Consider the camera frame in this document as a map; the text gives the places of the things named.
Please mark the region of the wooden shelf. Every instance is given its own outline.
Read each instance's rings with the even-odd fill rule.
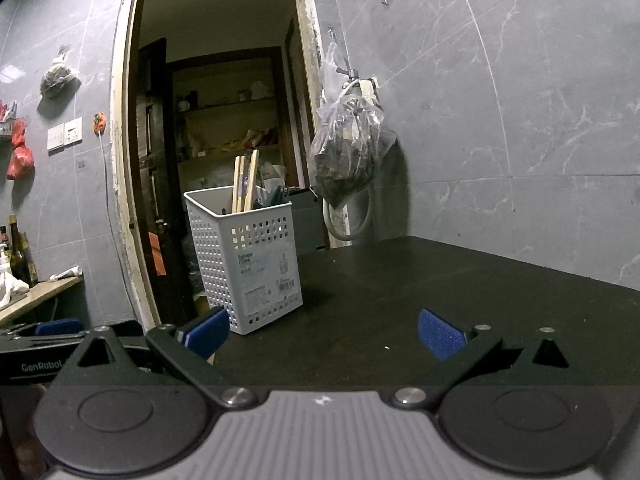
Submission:
[[[272,150],[274,148],[280,149],[280,145],[279,144],[268,144],[267,146],[258,146],[257,148],[255,148],[255,150]],[[192,160],[199,160],[200,158],[223,158],[226,156],[236,156],[236,155],[245,155],[247,153],[251,153],[254,150],[254,148],[249,149],[249,150],[233,150],[231,152],[217,152],[217,151],[211,151],[211,150],[207,150],[207,154],[206,155],[202,155],[202,156],[194,156],[192,158],[189,158],[188,160],[183,160],[181,162],[178,162],[178,166],[182,165],[182,164],[186,164],[187,162],[191,162]]]
[[[194,114],[196,112],[202,112],[204,110],[212,110],[214,108],[225,108],[228,106],[236,106],[236,105],[247,105],[249,103],[259,103],[262,101],[275,101],[275,97],[265,97],[263,99],[247,99],[246,101],[236,101],[234,103],[224,103],[221,105],[205,105],[200,108],[196,108],[195,110],[187,110],[186,112],[178,112],[179,115],[189,115]]]
[[[10,304],[0,310],[0,325],[8,324],[11,320],[33,310],[39,304],[50,300],[50,298],[53,298],[70,286],[79,283],[81,280],[82,278],[73,276],[72,278],[63,278],[56,282],[36,283],[36,285],[30,288],[26,293],[26,298],[23,298],[22,300],[17,301],[14,304]]]

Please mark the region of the gray ridged plate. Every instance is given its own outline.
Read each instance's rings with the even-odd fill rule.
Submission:
[[[78,477],[57,471],[50,480]],[[223,415],[187,459],[143,480],[522,480],[452,450],[429,417],[375,392],[273,392]],[[565,480],[602,480],[587,469]]]

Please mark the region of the hanging plastic bag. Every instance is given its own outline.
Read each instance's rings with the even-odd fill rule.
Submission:
[[[35,168],[33,153],[27,148],[24,138],[26,124],[22,119],[16,119],[12,126],[11,143],[15,147],[6,170],[7,180],[19,180],[28,176]]]
[[[42,76],[40,82],[40,94],[43,97],[53,97],[67,86],[73,79],[78,77],[78,70],[71,68],[65,63],[66,54],[69,52],[69,46],[60,47],[58,55],[54,58],[49,69]]]
[[[335,95],[318,108],[320,131],[311,143],[309,171],[315,179],[314,190],[334,209],[340,209],[357,192],[365,189],[388,149],[395,142],[391,132],[383,130],[384,113],[364,97],[348,93],[357,80],[335,94],[339,81],[330,74],[337,45],[329,45],[321,74],[328,84],[325,97]]]
[[[327,103],[335,103],[340,97],[342,88],[348,83],[349,78],[345,74],[337,71],[338,62],[340,61],[340,52],[335,40],[329,43],[326,55],[320,64],[320,83],[324,93],[324,100]]]

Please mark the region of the white plastic basket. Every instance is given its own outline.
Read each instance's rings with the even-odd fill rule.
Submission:
[[[248,334],[302,305],[291,203],[231,211],[232,186],[184,194],[209,307]]]

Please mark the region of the metal screw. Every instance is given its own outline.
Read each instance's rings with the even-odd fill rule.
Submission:
[[[404,404],[405,406],[415,406],[416,404],[424,402],[427,398],[427,394],[420,388],[408,386],[396,391],[395,397],[400,404]]]
[[[222,392],[220,399],[232,408],[246,408],[257,400],[255,394],[246,388],[228,388]]]

